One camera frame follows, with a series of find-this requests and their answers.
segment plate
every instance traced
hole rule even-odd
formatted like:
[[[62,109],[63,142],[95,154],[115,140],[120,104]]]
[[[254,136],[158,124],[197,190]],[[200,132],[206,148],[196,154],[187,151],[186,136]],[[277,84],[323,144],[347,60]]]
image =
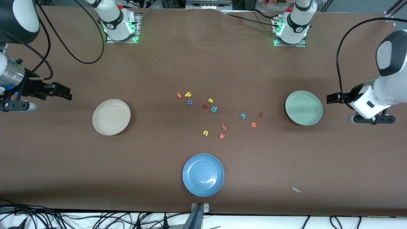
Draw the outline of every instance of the plate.
[[[186,189],[200,197],[215,194],[225,177],[221,162],[210,154],[197,154],[184,165],[182,180]]]
[[[321,101],[304,90],[295,91],[287,97],[285,110],[291,120],[303,126],[314,125],[322,117]]]
[[[103,135],[118,134],[130,122],[130,108],[119,99],[104,101],[93,113],[92,122],[96,131]]]

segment beige plate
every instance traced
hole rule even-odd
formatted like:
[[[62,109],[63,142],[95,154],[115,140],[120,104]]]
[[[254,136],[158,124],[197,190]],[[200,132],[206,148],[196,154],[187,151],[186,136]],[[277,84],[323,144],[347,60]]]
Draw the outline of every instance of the beige plate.
[[[130,108],[119,99],[104,101],[93,113],[92,122],[96,131],[103,135],[118,134],[130,122]]]

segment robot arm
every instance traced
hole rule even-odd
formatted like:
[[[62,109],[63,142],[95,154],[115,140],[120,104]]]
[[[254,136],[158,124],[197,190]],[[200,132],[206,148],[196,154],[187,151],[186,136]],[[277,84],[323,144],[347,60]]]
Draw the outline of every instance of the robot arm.
[[[0,0],[0,42],[19,44],[32,42],[39,33],[39,20],[34,0]],[[20,101],[21,96],[45,100],[47,96],[72,99],[70,89],[59,83],[47,84],[39,75],[26,69],[22,60],[13,60],[0,52],[0,112],[30,112],[34,102]]]
[[[297,0],[291,12],[282,14],[283,25],[276,35],[288,44],[299,43],[305,37],[309,22],[316,11],[315,0]]]
[[[118,7],[114,0],[85,0],[95,8],[102,20],[103,28],[108,36],[115,41],[121,41],[135,33],[134,12]]]
[[[386,109],[391,105],[407,103],[406,41],[407,30],[388,35],[376,50],[380,76],[355,86],[350,93],[344,93],[343,98],[340,93],[328,95],[327,103],[348,102],[358,113],[357,117],[351,116],[351,122],[393,123],[395,118],[385,115]]]

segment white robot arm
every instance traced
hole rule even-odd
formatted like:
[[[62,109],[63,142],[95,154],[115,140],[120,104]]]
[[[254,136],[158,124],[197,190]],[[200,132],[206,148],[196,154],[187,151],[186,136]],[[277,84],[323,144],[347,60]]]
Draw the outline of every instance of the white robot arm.
[[[407,103],[407,30],[388,35],[376,50],[376,64],[380,76],[355,86],[350,93],[328,95],[327,103],[349,103],[357,115],[355,123],[393,123],[393,116],[378,114],[391,105]]]
[[[288,44],[299,43],[305,37],[309,22],[316,11],[315,0],[297,0],[291,12],[279,15],[283,18],[283,24],[276,31],[276,36]]]
[[[95,8],[108,36],[121,41],[134,34],[134,12],[118,7],[114,0],[86,0]]]

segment brown paper tabletop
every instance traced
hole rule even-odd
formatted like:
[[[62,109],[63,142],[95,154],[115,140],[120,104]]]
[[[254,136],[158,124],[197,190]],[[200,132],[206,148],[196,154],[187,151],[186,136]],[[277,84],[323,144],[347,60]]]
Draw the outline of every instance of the brown paper tabletop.
[[[78,58],[99,55],[99,34],[82,9],[44,8]],[[405,216],[407,106],[389,109],[395,124],[373,126],[351,124],[343,104],[326,105],[326,95],[339,92],[340,39],[379,16],[317,13],[308,47],[290,48],[274,47],[268,26],[215,10],[152,10],[138,44],[106,44],[92,65],[69,56],[48,25],[50,83],[71,88],[73,100],[28,98],[37,112],[1,114],[0,194],[71,209],[183,212],[208,202],[228,214]],[[379,75],[375,52],[394,30],[376,21],[349,35],[340,54],[345,92]],[[31,45],[45,53],[43,31]],[[28,69],[39,62],[22,45],[10,45],[7,54]],[[37,73],[49,76],[45,64]],[[317,124],[299,126],[285,114],[285,99],[296,90],[321,100]],[[193,105],[178,92],[191,92]],[[214,102],[205,110],[209,98]],[[110,137],[92,125],[94,110],[108,99],[125,101],[132,115],[125,131]],[[222,188],[207,198],[182,182],[185,162],[199,153],[217,157],[225,170]]]

